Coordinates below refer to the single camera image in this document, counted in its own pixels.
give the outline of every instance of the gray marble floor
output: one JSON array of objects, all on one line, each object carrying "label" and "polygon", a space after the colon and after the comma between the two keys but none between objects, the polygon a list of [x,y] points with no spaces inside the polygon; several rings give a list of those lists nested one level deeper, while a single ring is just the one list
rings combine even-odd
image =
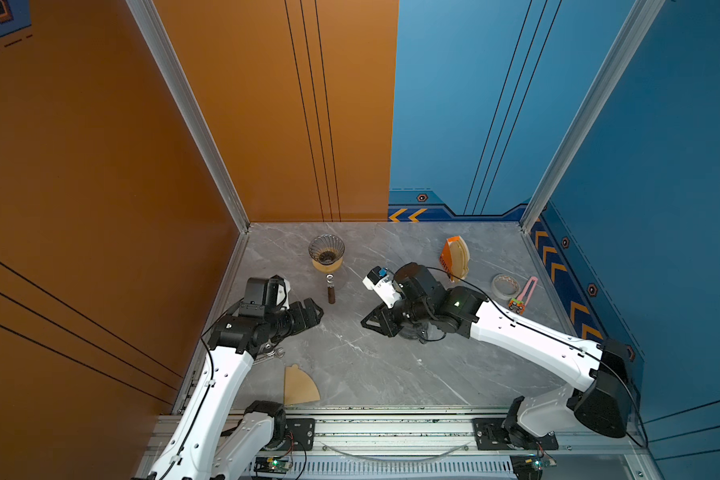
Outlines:
[{"label": "gray marble floor", "polygon": [[[334,305],[328,304],[324,275],[312,267],[307,254],[312,238],[324,233],[338,235],[346,244]],[[294,363],[315,380],[321,395],[319,402],[304,406],[508,406],[517,396],[535,396],[562,385],[546,370],[486,343],[448,335],[423,345],[360,327],[360,320],[380,303],[362,284],[371,268],[396,270],[408,262],[439,266],[445,239],[453,235],[461,235],[470,249],[467,280],[487,292],[496,274],[512,275],[521,285],[538,276],[516,224],[252,225],[227,304],[242,297],[250,276],[278,274],[290,281],[292,300],[311,297],[325,315],[316,328],[283,341],[282,359],[253,367],[234,408],[245,408],[255,399],[282,402],[283,367]],[[445,274],[434,274],[450,286]],[[560,330],[549,294],[539,284],[525,315]]]}]

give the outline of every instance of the orange wall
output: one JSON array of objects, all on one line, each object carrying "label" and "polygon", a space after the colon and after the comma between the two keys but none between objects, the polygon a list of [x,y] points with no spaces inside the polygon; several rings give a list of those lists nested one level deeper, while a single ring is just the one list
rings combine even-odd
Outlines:
[{"label": "orange wall", "polygon": [[125,1],[31,7],[0,39],[0,478],[128,478],[237,232]]},{"label": "orange wall", "polygon": [[251,221],[386,219],[397,0],[155,4]]}]

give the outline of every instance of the black stripe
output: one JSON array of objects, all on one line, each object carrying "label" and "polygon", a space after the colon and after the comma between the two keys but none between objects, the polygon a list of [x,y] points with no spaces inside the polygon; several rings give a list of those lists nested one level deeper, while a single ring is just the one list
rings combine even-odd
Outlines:
[{"label": "black stripe", "polygon": [[154,395],[152,395],[152,394],[149,393],[149,392],[145,392],[144,390],[140,389],[139,387],[133,386],[133,385],[131,385],[131,384],[129,384],[129,383],[124,382],[123,380],[117,379],[117,378],[113,377],[112,375],[110,375],[109,373],[104,373],[104,372],[102,372],[101,370],[98,370],[97,368],[94,368],[94,367],[88,365],[87,363],[83,363],[83,362],[81,362],[80,360],[76,360],[76,359],[72,358],[71,356],[68,356],[68,355],[63,354],[62,352],[59,352],[58,350],[52,349],[52,348],[50,348],[48,345],[45,345],[45,344],[43,344],[43,343],[40,343],[40,342],[37,341],[37,340],[33,340],[33,339],[29,338],[29,337],[26,336],[26,335],[20,334],[20,333],[17,332],[16,330],[9,329],[8,327],[2,326],[1,324],[0,324],[0,328],[3,329],[3,330],[5,330],[6,332],[11,332],[11,333],[13,333],[13,334],[16,335],[16,336],[21,337],[21,338],[23,338],[24,340],[27,340],[27,341],[29,341],[29,342],[32,342],[32,343],[34,343],[34,344],[37,345],[37,346],[41,346],[41,347],[43,347],[43,348],[46,349],[46,350],[50,350],[50,351],[52,351],[53,353],[56,353],[57,355],[64,357],[65,359],[72,360],[73,362],[77,363],[78,365],[82,365],[82,366],[86,367],[87,369],[91,369],[91,370],[93,370],[93,371],[95,371],[95,372],[97,372],[97,373],[100,373],[101,375],[104,375],[104,376],[107,377],[107,378],[110,378],[110,379],[115,380],[116,382],[122,383],[123,385],[128,386],[128,387],[136,390],[137,392],[142,392],[144,395],[148,395],[148,396],[154,398],[155,400],[160,400],[161,402],[163,402],[163,403],[165,403],[165,404],[167,404],[167,405],[172,405],[170,402],[166,402],[166,401],[163,400],[162,398],[159,398],[159,397],[157,397],[157,396],[154,396]]},{"label": "black stripe", "polygon": [[291,34],[291,47],[293,48],[293,63],[296,66],[296,78],[298,79],[298,92],[302,96],[302,109],[304,110],[304,124],[307,127],[307,139],[309,140],[309,154],[312,156],[312,169],[315,171],[315,187],[317,188],[317,200],[320,202],[320,217],[322,221],[326,221],[326,216],[322,214],[322,198],[320,197],[320,183],[317,182],[317,166],[315,166],[315,153],[312,151],[312,136],[309,134],[309,122],[307,121],[307,107],[304,104],[304,91],[302,90],[302,77],[298,74],[298,62],[296,61],[296,44],[293,43],[293,30],[291,29],[291,15],[288,14],[288,2],[282,0],[286,6],[286,18],[288,19],[288,32]]},{"label": "black stripe", "polygon": [[315,18],[317,19],[317,39],[320,44],[320,63],[322,64],[322,86],[326,90],[326,112],[328,113],[328,136],[331,139],[331,160],[333,161],[333,182],[336,186],[336,205],[338,207],[338,221],[342,221],[342,202],[338,200],[338,176],[336,175],[336,155],[333,152],[333,130],[331,129],[331,110],[328,108],[328,83],[326,82],[326,62],[322,58],[322,37],[320,36],[320,16],[317,13],[317,0],[315,0]]},{"label": "black stripe", "polygon": [[552,23],[550,24],[550,29],[547,30],[547,37],[544,39],[544,43],[541,45],[541,52],[539,52],[539,57],[536,59],[536,65],[534,66],[534,71],[530,74],[530,80],[528,81],[528,86],[525,88],[525,93],[523,94],[523,101],[520,102],[520,108],[518,109],[518,115],[514,118],[514,123],[512,123],[512,129],[509,130],[509,136],[507,137],[507,143],[504,144],[504,149],[501,151],[501,157],[499,157],[499,163],[498,163],[498,165],[496,165],[496,171],[494,172],[494,178],[490,181],[490,187],[488,188],[488,193],[485,195],[485,200],[483,200],[483,206],[480,208],[480,212],[482,212],[483,209],[485,208],[485,204],[488,202],[488,196],[490,195],[490,190],[494,187],[494,182],[496,181],[496,175],[498,175],[499,168],[501,168],[501,161],[504,159],[504,154],[507,153],[507,146],[509,145],[509,140],[512,139],[512,133],[514,132],[514,126],[518,124],[518,118],[520,117],[520,112],[523,110],[523,105],[525,104],[525,98],[528,96],[528,91],[530,90],[530,82],[532,82],[534,80],[534,75],[536,75],[536,69],[539,66],[539,62],[541,61],[541,55],[544,53],[544,47],[547,46],[547,40],[549,40],[550,33],[552,32],[552,25],[554,25],[555,19],[557,19],[557,13],[560,11],[561,5],[563,5],[563,0],[560,0],[560,3],[557,4],[557,10],[555,10],[554,16],[552,17]]},{"label": "black stripe", "polygon": [[135,366],[133,363],[129,363],[129,362],[121,359],[120,357],[118,357],[118,356],[115,355],[114,353],[110,352],[109,350],[103,349],[102,347],[98,346],[97,344],[93,343],[92,341],[89,341],[89,340],[83,338],[82,336],[77,335],[77,333],[73,332],[72,330],[69,330],[69,329],[65,328],[64,326],[59,325],[59,324],[56,323],[55,321],[52,321],[51,319],[49,319],[49,318],[46,317],[45,315],[42,315],[42,314],[40,314],[40,313],[32,310],[31,308],[29,308],[29,307],[26,306],[25,304],[19,302],[18,300],[14,300],[14,299],[10,298],[10,297],[9,297],[8,295],[6,295],[5,293],[0,292],[0,296],[2,296],[3,298],[5,298],[6,300],[9,300],[10,302],[15,303],[16,305],[19,305],[21,308],[25,309],[27,312],[31,312],[31,313],[35,314],[36,316],[38,316],[39,318],[45,320],[46,322],[50,323],[51,325],[55,325],[55,326],[57,326],[58,328],[62,329],[63,331],[69,333],[70,335],[72,335],[72,336],[74,336],[74,337],[76,337],[76,338],[78,338],[78,339],[80,339],[80,340],[83,340],[83,341],[86,342],[88,345],[91,345],[91,346],[93,346],[93,347],[96,347],[98,350],[101,350],[101,351],[104,352],[105,354],[107,354],[107,355],[109,355],[109,356],[111,356],[111,357],[113,357],[113,358],[116,358],[116,359],[120,360],[122,363],[125,363],[126,365],[128,365],[128,366],[130,366],[130,367],[132,367],[132,368],[134,368],[134,369],[136,369],[136,370],[138,370],[139,372],[142,372],[144,375],[148,376],[149,378],[155,379],[155,380],[157,380],[158,382],[162,383],[164,386],[166,386],[166,387],[168,387],[168,388],[170,388],[170,389],[176,390],[176,388],[172,387],[171,385],[168,385],[168,384],[165,383],[163,380],[158,379],[157,377],[155,377],[155,376],[153,376],[153,375],[145,372],[144,370],[142,370],[142,369],[140,369],[139,367]]},{"label": "black stripe", "polygon": [[654,418],[653,420],[648,420],[646,423],[655,422],[656,420],[663,420],[664,418],[674,417],[675,415],[679,415],[679,414],[681,414],[681,413],[686,413],[686,412],[691,412],[691,411],[693,411],[693,410],[697,410],[697,409],[699,409],[699,408],[708,407],[708,406],[710,406],[710,405],[715,405],[716,403],[720,403],[720,400],[715,400],[714,402],[705,403],[704,405],[695,406],[695,407],[693,407],[693,408],[686,408],[685,410],[680,410],[679,412],[674,412],[674,413],[671,413],[671,414],[669,414],[669,415],[664,415],[664,416],[659,417],[659,418]]},{"label": "black stripe", "polygon": [[120,337],[120,336],[118,336],[117,334],[115,334],[114,332],[108,330],[105,326],[101,325],[101,324],[98,323],[98,322],[95,322],[95,321],[94,321],[93,319],[91,319],[88,315],[83,314],[83,313],[80,312],[79,310],[77,310],[77,309],[75,309],[74,307],[72,307],[69,303],[64,302],[62,299],[60,299],[59,297],[57,297],[57,296],[54,295],[53,293],[49,292],[48,290],[46,290],[46,289],[43,288],[42,286],[38,285],[37,283],[33,282],[32,280],[29,280],[26,276],[20,274],[19,272],[17,272],[16,270],[10,268],[8,265],[6,265],[6,264],[4,264],[4,263],[2,263],[2,262],[0,262],[0,266],[2,266],[3,268],[5,268],[6,270],[8,270],[9,272],[11,272],[12,274],[18,276],[18,277],[21,278],[23,281],[29,283],[29,284],[32,285],[33,287],[37,288],[40,292],[45,293],[45,294],[48,295],[50,298],[56,300],[58,303],[61,303],[62,305],[66,306],[68,309],[70,309],[70,310],[72,310],[73,312],[77,313],[77,315],[82,316],[83,318],[85,318],[85,319],[88,320],[89,322],[93,323],[94,325],[96,325],[97,327],[99,327],[100,329],[102,329],[103,331],[109,333],[110,335],[112,335],[113,337],[115,337],[116,339],[118,339],[119,341],[125,343],[125,344],[128,345],[130,348],[132,348],[132,349],[134,349],[135,351],[137,351],[138,353],[141,353],[142,355],[144,355],[146,358],[152,360],[152,361],[153,361],[154,363],[156,363],[157,365],[162,366],[164,369],[166,369],[166,370],[168,370],[169,372],[173,373],[173,375],[178,376],[179,378],[183,378],[183,375],[174,372],[172,369],[170,369],[170,368],[168,368],[167,366],[163,365],[162,363],[158,362],[157,360],[155,360],[155,359],[152,358],[151,356],[147,355],[147,354],[144,353],[143,351],[141,351],[141,350],[139,350],[138,348],[136,348],[136,347],[135,347],[134,345],[132,345],[131,343],[128,343],[127,341],[125,341],[125,339],[123,339],[122,337]]},{"label": "black stripe", "polygon": [[309,56],[309,40],[307,40],[307,22],[304,19],[304,3],[298,0],[302,7],[302,24],[304,25],[304,42],[307,44],[307,62],[309,63],[309,78],[312,80],[312,99],[315,101],[315,117],[317,118],[317,135],[320,138],[320,152],[322,153],[322,172],[326,176],[326,193],[328,194],[328,211],[333,222],[333,205],[331,205],[331,189],[328,188],[328,168],[326,167],[326,149],[322,146],[322,129],[320,129],[320,112],[317,110],[317,93],[315,93],[315,75],[312,72],[312,57]]},{"label": "black stripe", "polygon": [[720,452],[720,448],[715,448],[714,450],[705,450],[703,452],[683,453],[682,455],[673,455],[671,457],[654,458],[654,460],[658,462],[659,460],[669,460],[670,458],[690,457],[690,456],[694,456],[694,455],[702,455],[705,453],[715,453],[715,452]]},{"label": "black stripe", "polygon": [[706,432],[706,431],[708,431],[708,430],[714,430],[714,429],[716,429],[716,428],[720,428],[720,425],[715,425],[714,427],[700,428],[700,429],[698,429],[698,430],[693,430],[693,431],[691,431],[691,432],[678,433],[677,435],[672,435],[672,436],[668,436],[668,437],[657,438],[656,440],[651,440],[650,442],[651,442],[651,444],[653,444],[653,443],[656,443],[656,442],[661,442],[662,440],[668,440],[668,439],[670,439],[670,438],[683,437],[683,436],[686,436],[686,435],[691,435],[691,434],[693,434],[693,433]]},{"label": "black stripe", "polygon": [[496,113],[499,111],[499,105],[501,104],[501,97],[504,96],[504,88],[507,86],[507,80],[509,79],[509,72],[512,70],[512,63],[514,63],[514,56],[518,52],[518,46],[520,45],[520,38],[523,36],[523,29],[525,28],[525,22],[528,20],[528,12],[530,12],[530,4],[534,0],[528,2],[528,9],[525,11],[525,18],[523,18],[523,26],[520,27],[520,33],[518,34],[518,41],[514,44],[514,52],[512,52],[512,59],[509,61],[509,67],[507,68],[507,75],[504,77],[504,84],[501,85],[501,93],[499,93],[499,100],[496,102],[496,110],[494,110],[494,117],[490,120],[490,127],[488,129],[488,135],[485,136],[485,143],[483,144],[483,153],[480,154],[480,161],[478,162],[478,168],[474,171],[474,177],[472,178],[472,186],[469,187],[469,195],[467,196],[467,203],[464,205],[464,215],[467,214],[467,207],[469,207],[469,199],[472,197],[472,189],[474,188],[474,182],[478,180],[478,174],[480,173],[480,166],[483,163],[483,156],[485,155],[485,148],[488,146],[488,140],[490,139],[490,131],[494,129],[494,122],[496,121]]},{"label": "black stripe", "polygon": [[478,208],[478,202],[480,201],[480,195],[483,193],[483,187],[485,186],[485,180],[488,178],[488,172],[490,171],[490,164],[494,161],[494,156],[496,155],[496,148],[499,145],[499,140],[501,139],[501,134],[504,132],[504,126],[507,123],[507,118],[509,117],[509,111],[512,109],[512,103],[514,102],[514,96],[518,92],[518,87],[520,86],[520,80],[523,78],[523,72],[525,71],[525,64],[528,62],[528,57],[530,56],[530,50],[534,47],[534,41],[536,40],[536,33],[539,31],[539,25],[541,25],[541,19],[544,17],[544,11],[547,10],[547,3],[549,0],[544,0],[544,7],[541,9],[541,14],[539,15],[539,21],[536,23],[536,29],[534,30],[534,35],[530,38],[530,45],[528,45],[528,52],[525,54],[525,60],[523,60],[523,67],[520,69],[520,74],[518,75],[518,81],[514,84],[514,91],[512,91],[512,97],[509,100],[509,106],[507,107],[507,113],[504,116],[504,121],[501,122],[501,129],[499,130],[499,135],[496,137],[496,143],[494,144],[494,151],[490,154],[490,161],[488,162],[488,168],[485,169],[485,175],[483,176],[483,183],[480,184],[480,190],[478,190],[478,198],[474,202],[474,207],[472,208],[472,215],[474,215],[474,212]]},{"label": "black stripe", "polygon": [[11,30],[10,32],[3,33],[2,35],[0,35],[0,38],[2,38],[2,37],[7,37],[7,36],[9,36],[9,35],[12,34],[12,33],[16,33],[16,32],[18,32],[19,30],[24,30],[25,28],[28,28],[28,27],[31,27],[31,26],[32,26],[32,24],[29,24],[29,25],[27,25],[27,26],[24,26],[24,27],[21,27],[21,28],[17,28],[16,30]]},{"label": "black stripe", "polygon": [[[505,216],[505,215],[511,213],[513,210],[516,210],[516,209],[520,208],[521,206],[528,206],[528,204],[517,204],[517,205],[513,206],[512,208],[510,208],[509,210],[507,210],[506,212],[504,212],[503,214],[496,214],[496,215],[457,215],[453,210],[451,210],[451,207],[450,207],[450,206],[447,206],[446,204],[424,204],[424,205],[427,205],[427,206],[442,206],[442,207],[444,207],[446,210],[448,210],[448,212],[449,212],[449,213],[451,214],[451,216],[453,216],[454,218],[461,218],[462,216],[467,216],[467,217],[469,217],[469,216]],[[412,205],[412,204],[390,204],[389,206],[406,206],[407,208],[410,208],[410,209],[412,209],[412,210],[417,210],[417,209],[419,208],[419,205]]]}]

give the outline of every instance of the aluminum frame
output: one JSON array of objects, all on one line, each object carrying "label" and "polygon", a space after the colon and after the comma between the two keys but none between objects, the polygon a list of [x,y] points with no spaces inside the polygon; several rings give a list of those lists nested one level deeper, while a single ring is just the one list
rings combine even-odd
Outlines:
[{"label": "aluminum frame", "polygon": [[648,29],[659,14],[664,1],[636,0],[632,5],[632,9],[626,16],[595,80],[589,91],[586,92],[584,101],[581,102],[581,106],[576,112],[576,117],[568,127],[568,131],[536,187],[534,196],[530,198],[528,207],[520,218],[520,227],[526,234],[530,232],[544,206],[552,197],[557,184],[565,175],[570,162],[579,151],[579,147],[597,120],[597,116],[600,115],[600,111],[603,110],[605,102],[608,101],[616,84],[619,83],[621,75],[648,33]]},{"label": "aluminum frame", "polygon": [[[331,448],[363,456],[436,456],[460,447],[454,456],[506,456],[506,450],[478,450],[472,430],[472,418],[504,418],[507,408],[444,407],[333,407],[291,408],[289,418],[308,417],[316,420],[315,447],[311,459],[335,456]],[[234,427],[242,410],[232,410],[224,428]],[[155,456],[170,440],[180,416],[161,416],[144,452],[142,468],[148,468]],[[636,435],[636,428],[630,432]],[[633,469],[635,478],[661,480],[656,464],[647,449],[635,448],[624,438],[608,438],[585,427],[556,432],[560,449],[554,456],[623,455]],[[533,455],[533,450],[513,450],[512,455]]]},{"label": "aluminum frame", "polygon": [[[232,251],[230,262],[227,264],[226,271],[224,272],[224,277],[222,277],[221,284],[219,284],[219,289],[216,292],[216,298],[213,301],[210,312],[208,312],[206,322],[202,326],[203,332],[208,330],[208,327],[211,326],[213,322],[215,322],[216,319],[221,316],[222,312],[227,307],[226,303],[229,300],[230,290],[232,289],[232,282],[235,280],[237,270],[240,268],[240,263],[242,262],[242,254],[246,250],[246,245],[248,245],[248,239],[249,234],[247,232],[240,232],[240,235],[237,237],[235,249]],[[187,367],[186,373],[184,374],[184,379],[181,382],[181,387],[176,393],[176,398],[173,400],[173,407],[171,408],[171,413],[173,415],[181,415],[184,402],[190,397],[190,389],[192,388],[192,382],[194,382],[196,380],[196,377],[199,376],[200,369],[202,368],[202,363],[205,361],[205,358],[206,349],[198,340],[197,345],[195,345],[195,351],[192,354],[192,360],[190,361],[190,365]]]},{"label": "aluminum frame", "polygon": [[157,67],[163,74],[173,100],[179,108],[187,128],[192,133],[197,149],[206,162],[216,188],[224,200],[224,205],[230,212],[240,234],[248,232],[250,221],[245,209],[242,207],[240,196],[232,183],[230,172],[224,164],[216,142],[205,117],[202,116],[200,105],[197,103],[190,82],[184,75],[184,70],[173,50],[168,33],[160,20],[152,0],[126,0],[136,24],[141,30],[146,45],[150,48]]}]

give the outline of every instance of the black cable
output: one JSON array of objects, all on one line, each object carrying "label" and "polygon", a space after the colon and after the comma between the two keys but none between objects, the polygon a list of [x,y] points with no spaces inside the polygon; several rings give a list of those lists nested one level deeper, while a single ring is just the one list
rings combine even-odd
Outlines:
[{"label": "black cable", "polygon": [[[429,303],[427,303],[427,300],[424,299],[424,300],[422,300],[422,302],[424,303],[424,309],[427,311],[427,314],[429,314],[430,318],[432,320],[434,320],[435,322],[439,322],[440,319],[437,318],[436,315],[434,314],[434,312],[432,311],[432,309],[430,309]],[[427,324],[426,327],[424,327],[424,331],[422,331],[422,332],[419,332],[418,330],[416,330],[416,336],[420,340],[422,340],[424,343],[439,342],[440,340],[444,339],[446,335],[447,335],[447,333],[443,332],[442,337],[440,337],[439,339],[430,340],[429,339],[429,324]]]},{"label": "black cable", "polygon": [[219,320],[221,320],[221,319],[224,317],[224,315],[226,315],[226,314],[228,314],[228,313],[237,312],[237,309],[240,308],[240,305],[242,304],[242,301],[243,301],[243,299],[241,298],[241,299],[238,300],[237,302],[234,302],[234,303],[231,305],[230,308],[224,310],[224,313],[222,313],[222,314],[219,316],[219,318],[217,318],[213,323],[211,323],[211,326],[209,326],[209,327],[206,329],[205,332],[203,332],[203,333],[200,334],[200,338],[203,338],[203,337],[206,335],[206,333],[210,332],[211,329],[213,328],[213,326],[214,326]]},{"label": "black cable", "polygon": [[296,477],[296,480],[299,480],[302,475],[304,475],[304,470],[307,468],[307,448],[301,443],[299,443],[298,445],[302,447],[302,450],[304,450],[304,465],[302,465],[302,470]]},{"label": "black cable", "polygon": [[[210,359],[210,362],[211,362],[211,380],[213,380],[213,369],[214,369],[213,356],[211,355],[211,350],[210,350],[210,348],[208,348],[208,344],[206,343],[206,341],[203,340],[202,338],[200,338],[200,341],[202,342],[202,346],[204,346],[206,348],[206,352],[208,352],[208,358]],[[197,417],[200,414],[202,404],[205,403],[206,397],[208,397],[208,392],[211,390],[211,383],[212,382],[208,382],[208,386],[206,387],[206,392],[202,394],[202,398],[200,399],[200,404],[197,406],[197,410],[195,411],[195,416],[192,418],[192,423],[190,424],[190,427],[186,430],[186,435],[184,435],[184,439],[181,441],[181,444],[179,445],[179,451],[176,452],[177,455],[181,454],[182,450],[184,449],[184,444],[186,443],[186,440],[190,437],[190,434],[192,433],[192,428],[195,426],[195,421],[197,420]],[[163,473],[163,476],[160,477],[160,480],[163,480],[166,477],[166,475],[168,475],[168,472],[170,472],[170,470],[173,468],[173,465],[175,463],[176,463],[175,460],[170,463],[166,472]]]},{"label": "black cable", "polygon": [[288,443],[290,443],[290,446],[288,446],[288,452],[286,452],[278,457],[272,457],[272,458],[275,460],[279,460],[280,458],[287,457],[288,455],[290,455],[291,452],[293,452],[293,445],[295,443],[293,440],[293,432],[288,432]]},{"label": "black cable", "polygon": [[[493,304],[493,306],[496,308],[496,310],[499,311],[499,313],[501,313],[502,315],[507,315],[507,312],[504,312],[504,311],[501,309],[501,307],[499,307],[499,305],[497,305],[496,302],[494,302],[494,300],[493,300],[492,298],[490,298],[490,297],[488,296],[488,294],[485,293],[485,291],[484,291],[483,289],[481,289],[479,286],[477,286],[477,285],[475,285],[475,284],[473,284],[473,283],[469,283],[469,282],[467,282],[466,280],[464,280],[463,278],[459,278],[459,277],[456,276],[456,275],[450,274],[449,272],[443,270],[442,268],[437,268],[437,267],[434,267],[434,266],[424,266],[424,267],[425,267],[425,268],[428,268],[428,269],[430,269],[430,270],[438,270],[438,271],[440,271],[440,272],[443,272],[444,274],[450,275],[450,276],[453,277],[453,278],[459,279],[460,281],[466,283],[467,285],[472,286],[473,288],[475,288],[475,289],[477,289],[478,291],[480,291],[480,293],[482,293],[483,295],[485,295],[486,298],[488,298],[488,301]],[[560,339],[558,339],[558,338],[555,338],[555,337],[553,337],[552,335],[548,335],[548,334],[545,333],[545,332],[542,332],[542,331],[540,331],[540,330],[537,330],[537,329],[533,328],[532,326],[528,326],[528,325],[525,325],[525,324],[523,324],[523,323],[520,323],[520,322],[518,322],[518,321],[516,321],[516,320],[513,320],[513,322],[514,322],[515,324],[519,325],[519,326],[524,326],[524,327],[527,328],[528,330],[531,330],[531,331],[536,332],[536,333],[538,333],[538,334],[540,334],[540,335],[546,336],[547,338],[550,338],[550,339],[552,339],[552,340],[555,340],[555,341],[557,341],[557,342],[560,342],[560,343],[562,343],[563,345],[566,345],[566,346],[568,346],[569,348],[571,348],[571,349],[573,349],[573,350],[577,350],[578,352],[583,353],[584,355],[586,355],[586,356],[588,356],[588,357],[596,360],[600,365],[602,365],[602,366],[604,366],[605,368],[607,368],[608,370],[610,370],[611,373],[614,374],[614,377],[615,377],[617,380],[619,380],[619,382],[621,383],[622,387],[624,387],[624,390],[626,390],[626,394],[627,394],[628,396],[630,396],[630,401],[632,402],[632,407],[633,407],[634,410],[635,410],[635,415],[637,416],[637,420],[640,422],[640,429],[641,429],[642,432],[643,432],[643,438],[645,439],[646,444],[645,444],[645,445],[639,444],[638,441],[636,441],[636,440],[632,437],[632,435],[630,435],[629,433],[627,433],[627,436],[629,436],[630,439],[631,439],[631,440],[635,443],[635,445],[637,445],[639,448],[645,448],[645,447],[648,446],[648,443],[649,443],[650,441],[648,440],[648,433],[646,432],[646,426],[645,426],[645,423],[643,422],[643,417],[640,415],[640,408],[638,408],[637,402],[635,401],[635,398],[632,396],[632,391],[631,391],[630,388],[627,386],[627,384],[624,383],[624,380],[621,379],[621,377],[614,371],[614,369],[610,368],[609,365],[605,364],[605,363],[602,362],[600,359],[598,359],[597,357],[595,357],[595,356],[592,355],[591,353],[584,351],[583,349],[579,348],[578,346],[571,345],[570,343],[568,343],[568,342],[566,342],[566,341],[563,341],[563,340],[560,340]]]}]

